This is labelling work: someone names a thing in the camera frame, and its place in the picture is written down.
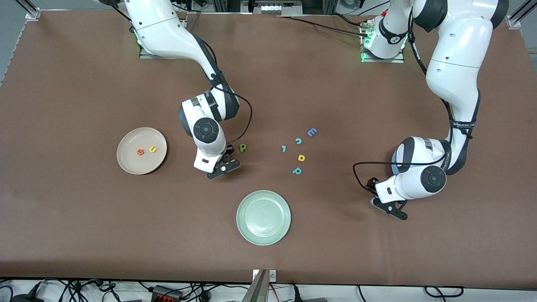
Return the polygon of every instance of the brown table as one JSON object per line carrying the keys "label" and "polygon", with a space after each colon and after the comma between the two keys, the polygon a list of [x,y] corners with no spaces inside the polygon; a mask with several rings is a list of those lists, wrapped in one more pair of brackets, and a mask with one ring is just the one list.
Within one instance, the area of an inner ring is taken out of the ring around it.
{"label": "brown table", "polygon": [[[0,88],[0,275],[248,282],[251,269],[270,268],[279,282],[536,286],[537,91],[519,31],[494,31],[466,166],[399,221],[369,204],[351,167],[388,159],[410,135],[447,133],[408,49],[405,64],[361,63],[355,36],[272,16],[200,16],[191,30],[254,110],[239,142],[248,149],[236,154],[243,167],[209,181],[177,117],[209,88],[201,68],[138,59],[128,28],[113,11],[45,11],[26,25]],[[437,35],[416,31],[428,62]],[[228,139],[248,113],[243,104],[222,123]],[[133,176],[115,151],[142,126],[166,136],[168,155]],[[376,166],[359,175],[389,176]],[[293,217],[268,247],[235,223],[260,189],[280,193]]]}

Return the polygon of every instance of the green plate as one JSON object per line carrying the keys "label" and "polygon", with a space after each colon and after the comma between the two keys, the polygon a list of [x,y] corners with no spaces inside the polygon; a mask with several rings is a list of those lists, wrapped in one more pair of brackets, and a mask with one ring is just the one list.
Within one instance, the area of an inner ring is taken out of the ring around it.
{"label": "green plate", "polygon": [[238,206],[238,230],[254,245],[273,245],[285,236],[290,225],[289,206],[282,196],[272,191],[251,193]]}

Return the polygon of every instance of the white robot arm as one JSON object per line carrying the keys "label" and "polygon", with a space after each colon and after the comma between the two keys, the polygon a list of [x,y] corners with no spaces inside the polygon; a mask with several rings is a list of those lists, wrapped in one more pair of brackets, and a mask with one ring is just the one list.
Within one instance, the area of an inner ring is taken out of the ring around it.
{"label": "white robot arm", "polygon": [[438,30],[426,80],[429,88],[451,105],[453,113],[449,111],[446,140],[411,136],[399,145],[392,158],[394,175],[384,182],[372,179],[368,184],[376,194],[373,205],[405,220],[407,215],[401,208],[407,200],[440,192],[446,175],[464,166],[481,99],[477,74],[492,30],[505,18],[508,6],[507,0],[391,0],[385,17],[374,18],[374,31],[365,47],[384,59],[400,51],[410,14],[427,32]]}
{"label": "white robot arm", "polygon": [[194,167],[205,171],[208,178],[240,167],[238,160],[229,158],[233,147],[227,146],[219,125],[237,114],[239,103],[205,42],[181,26],[170,0],[125,0],[125,5],[140,44],[148,53],[194,60],[211,84],[210,90],[184,101],[179,108],[180,122],[198,147]]}

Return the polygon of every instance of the beige plate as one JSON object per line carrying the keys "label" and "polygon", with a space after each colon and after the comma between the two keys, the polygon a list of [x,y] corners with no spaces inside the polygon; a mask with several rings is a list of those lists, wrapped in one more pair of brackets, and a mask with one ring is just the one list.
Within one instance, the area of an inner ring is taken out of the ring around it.
{"label": "beige plate", "polygon": [[[157,151],[151,153],[151,147]],[[131,174],[147,174],[161,165],[167,148],[166,139],[158,130],[149,127],[132,130],[119,142],[119,166]],[[138,155],[139,149],[143,150],[143,155]]]}

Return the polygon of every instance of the plate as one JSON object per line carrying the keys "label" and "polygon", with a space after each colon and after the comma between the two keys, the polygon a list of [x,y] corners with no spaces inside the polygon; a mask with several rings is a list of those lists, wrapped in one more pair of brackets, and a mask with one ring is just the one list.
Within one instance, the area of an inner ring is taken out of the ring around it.
{"label": "plate", "polygon": [[237,227],[254,245],[269,246],[280,241],[291,225],[291,211],[279,194],[261,190],[246,196],[237,210]]}
{"label": "plate", "polygon": [[[154,153],[150,151],[151,147],[156,148]],[[135,175],[147,174],[161,165],[167,149],[166,139],[158,130],[149,127],[138,128],[127,133],[119,142],[118,163],[125,172]]]}

